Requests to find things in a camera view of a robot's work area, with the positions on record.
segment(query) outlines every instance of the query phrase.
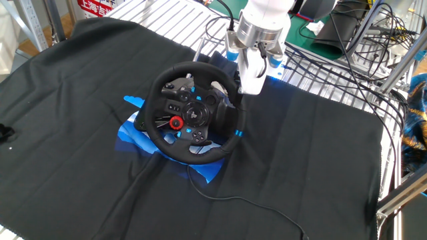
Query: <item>racing wheel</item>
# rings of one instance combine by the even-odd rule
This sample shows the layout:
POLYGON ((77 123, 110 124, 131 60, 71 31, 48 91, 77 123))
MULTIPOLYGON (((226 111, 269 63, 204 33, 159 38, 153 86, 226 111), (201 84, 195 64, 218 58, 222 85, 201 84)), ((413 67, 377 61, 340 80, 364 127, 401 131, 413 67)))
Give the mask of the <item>racing wheel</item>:
POLYGON ((234 80, 221 69, 200 62, 183 62, 164 71, 153 82, 144 103, 144 124, 153 143, 167 156, 182 163, 199 165, 211 163, 231 153, 242 138, 246 112, 242 96, 234 80), (175 95, 163 94, 162 89, 171 81, 193 77, 193 87, 181 87, 175 95), (228 92, 230 103, 236 108, 236 129, 221 146, 211 148, 202 154, 190 152, 190 146, 204 146, 207 141, 209 124, 219 110, 220 100, 212 82, 218 82, 228 92), (162 115, 172 115, 171 127, 179 130, 177 139, 168 143, 159 132, 155 120, 162 115))

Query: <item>power cord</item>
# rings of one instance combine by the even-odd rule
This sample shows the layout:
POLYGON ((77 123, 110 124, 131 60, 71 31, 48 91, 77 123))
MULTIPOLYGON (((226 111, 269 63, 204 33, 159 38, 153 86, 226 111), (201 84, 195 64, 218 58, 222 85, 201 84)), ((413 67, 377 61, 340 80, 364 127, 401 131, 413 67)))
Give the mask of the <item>power cord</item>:
POLYGON ((262 72, 257 76, 257 78, 260 78, 264 75, 264 73, 266 73, 267 71, 267 51, 266 51, 266 47, 264 46, 264 44, 262 42, 258 43, 258 49, 260 50, 261 53, 261 57, 264 60, 264 69, 262 70, 262 72))
POLYGON ((207 29, 209 28, 209 26, 211 25, 212 22, 214 21, 218 21, 218 19, 229 19, 230 17, 228 16, 219 16, 219 17, 214 17, 213 19, 210 19, 206 25, 205 25, 205 33, 208 37, 210 37, 211 39, 214 39, 216 41, 219 41, 220 43, 224 41, 224 39, 218 39, 212 35, 209 34, 209 31, 207 31, 207 29))
POLYGON ((230 15, 230 26, 228 27, 228 31, 234 31, 234 18, 232 10, 225 4, 222 0, 217 0, 218 3, 221 3, 228 11, 228 14, 230 15))
POLYGON ((283 216, 283 217, 285 217, 288 221, 290 221, 292 224, 294 224, 295 226, 297 226, 299 229, 300 229, 300 231, 301 231, 301 233, 302 233, 302 236, 301 236, 301 240, 310 240, 310 238, 308 237, 308 235, 306 234, 306 232, 304 231, 304 229, 298 224, 298 223, 296 223, 294 220, 292 220, 290 217, 288 217, 286 214, 284 214, 284 213, 282 213, 281 211, 278 211, 278 210, 276 210, 276 209, 274 209, 274 208, 272 208, 272 207, 267 207, 267 206, 263 206, 263 205, 260 205, 260 204, 258 204, 258 203, 254 203, 253 201, 250 201, 250 200, 248 200, 248 199, 246 199, 246 198, 244 198, 244 197, 238 197, 238 196, 233 196, 233 197, 210 197, 210 196, 208 196, 208 195, 206 195, 206 194, 204 194, 204 193, 202 193, 196 186, 195 186, 195 184, 194 184, 194 182, 193 182, 193 179, 191 178, 191 174, 189 173, 189 165, 187 165, 187 175, 188 175, 188 179, 189 179, 189 181, 190 181, 190 183, 191 183, 191 185, 193 186, 193 188, 202 196, 202 197, 205 197, 205 198, 207 198, 207 199, 210 199, 210 200, 214 200, 214 201, 227 201, 227 200, 242 200, 242 201, 245 201, 245 202, 247 202, 247 203, 250 203, 250 204, 252 204, 252 205, 255 205, 256 207, 261 207, 261 208, 263 208, 263 209, 267 209, 267 210, 270 210, 270 211, 273 211, 273 212, 275 212, 275 213, 279 213, 281 216, 283 216))
POLYGON ((391 145, 392 145, 393 152, 394 152, 394 159, 395 159, 394 166, 395 166, 395 165, 396 165, 396 161, 397 161, 397 159, 398 159, 398 158, 397 158, 396 148, 395 148, 395 146, 394 146, 394 144, 393 144, 393 137, 392 137, 392 134, 390 133, 390 130, 388 129, 388 127, 387 127, 386 123, 384 122, 384 120, 381 118, 381 116, 379 116, 379 114, 378 114, 378 112, 375 110, 374 106, 372 106, 372 104, 369 102, 369 100, 366 98, 365 94, 363 93, 362 89, 360 88, 359 82, 357 81, 356 77, 354 76, 354 72, 353 72, 353 69, 352 69, 352 64, 350 63, 350 58, 348 57, 348 54, 347 54, 346 48, 344 47, 344 44, 343 44, 343 43, 342 43, 342 41, 341 41, 340 34, 338 33, 338 28, 336 27, 334 17, 332 16, 332 14, 330 14, 330 17, 331 17, 332 23, 334 24, 334 28, 335 28, 335 30, 336 30, 336 35, 338 36, 338 41, 340 42, 340 45, 341 45, 342 51, 344 52, 344 56, 345 56, 345 57, 346 57, 346 59, 347 59, 348 67, 349 67, 349 69, 350 69, 350 74, 351 74, 351 75, 352 75, 352 77, 354 78, 354 82, 356 83, 357 87, 359 88, 359 92, 360 92, 360 94, 363 96, 363 98, 365 99, 365 101, 366 101, 366 103, 369 105, 369 107, 373 110, 373 112, 375 113, 375 115, 377 116, 377 118, 381 121, 381 123, 383 124, 383 126, 385 127, 385 129, 386 129, 386 131, 387 131, 388 136, 390 137, 391 145))

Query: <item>metal pole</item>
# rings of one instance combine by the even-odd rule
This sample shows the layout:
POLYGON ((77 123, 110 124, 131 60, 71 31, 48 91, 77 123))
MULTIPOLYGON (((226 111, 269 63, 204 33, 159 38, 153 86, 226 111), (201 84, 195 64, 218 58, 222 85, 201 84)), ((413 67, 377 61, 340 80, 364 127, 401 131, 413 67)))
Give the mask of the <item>metal pole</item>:
POLYGON ((410 66, 415 62, 415 56, 422 50, 427 48, 427 28, 423 30, 420 37, 415 41, 414 45, 409 49, 407 54, 399 62, 384 84, 380 87, 379 92, 387 94, 397 84, 399 79, 407 72, 410 66))
POLYGON ((68 8, 69 16, 71 18, 71 24, 73 24, 74 26, 75 22, 77 21, 77 17, 75 16, 73 0, 67 0, 67 8, 68 8))
POLYGON ((40 28, 39 19, 37 18, 33 10, 33 5, 31 4, 31 2, 26 4, 26 2, 23 2, 21 0, 22 10, 24 11, 25 16, 27 17, 29 27, 26 26, 26 24, 24 23, 22 18, 19 16, 16 9, 14 9, 12 5, 10 5, 7 2, 7 0, 0 0, 0 3, 2 3, 3 6, 5 6, 6 10, 11 14, 14 20, 18 23, 22 31, 26 34, 28 39, 34 44, 37 50, 39 50, 40 52, 45 50, 47 48, 46 38, 43 35, 43 31, 40 28))
POLYGON ((353 53, 356 51, 357 46, 359 46, 361 40, 363 40, 363 37, 365 36, 367 30, 369 30, 369 26, 371 26, 375 17, 380 12, 381 7, 379 7, 379 6, 383 2, 385 2, 385 0, 377 0, 374 2, 371 10, 368 13, 368 15, 365 17, 365 20, 363 21, 362 25, 359 27, 359 30, 356 32, 352 41, 348 45, 348 46, 350 46, 350 48, 347 50, 347 54, 349 56, 353 55, 353 53))
MULTIPOLYGON (((201 39, 201 41, 200 41, 200 44, 199 44, 199 47, 197 48, 197 51, 194 53, 194 58, 193 58, 193 61, 197 61, 198 59, 199 59, 199 56, 200 56, 200 52, 201 52, 201 49, 203 48, 203 46, 205 45, 205 40, 206 40, 206 38, 205 37, 203 37, 202 39, 201 39)), ((187 76, 186 76, 186 78, 190 78, 191 77, 191 74, 187 74, 187 76)))
POLYGON ((378 202, 377 215, 387 217, 427 189, 427 164, 378 202))
POLYGON ((52 27, 52 42, 59 43, 66 40, 64 29, 62 28, 61 16, 59 16, 58 8, 55 0, 43 0, 46 9, 47 20, 52 27))

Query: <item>blue light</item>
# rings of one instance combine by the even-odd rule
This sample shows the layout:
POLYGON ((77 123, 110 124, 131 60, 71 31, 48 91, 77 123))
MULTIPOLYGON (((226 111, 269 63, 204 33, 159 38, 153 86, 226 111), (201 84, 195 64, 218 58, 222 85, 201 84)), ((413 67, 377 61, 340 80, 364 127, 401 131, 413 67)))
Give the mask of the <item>blue light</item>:
POLYGON ((231 51, 227 51, 227 59, 230 61, 235 61, 239 56, 239 53, 233 53, 231 51))
POLYGON ((238 137, 243 137, 243 132, 242 132, 242 131, 236 130, 236 131, 234 132, 234 134, 235 134, 236 136, 238 136, 238 137))

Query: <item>red sign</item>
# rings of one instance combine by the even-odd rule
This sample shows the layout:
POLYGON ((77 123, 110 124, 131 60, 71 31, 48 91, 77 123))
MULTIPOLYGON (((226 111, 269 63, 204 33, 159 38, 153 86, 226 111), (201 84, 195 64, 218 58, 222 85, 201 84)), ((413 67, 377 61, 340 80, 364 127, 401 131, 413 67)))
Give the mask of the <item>red sign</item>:
POLYGON ((105 14, 113 10, 112 6, 107 6, 102 2, 109 0, 77 0, 77 4, 86 12, 94 14, 98 17, 103 17, 105 14))

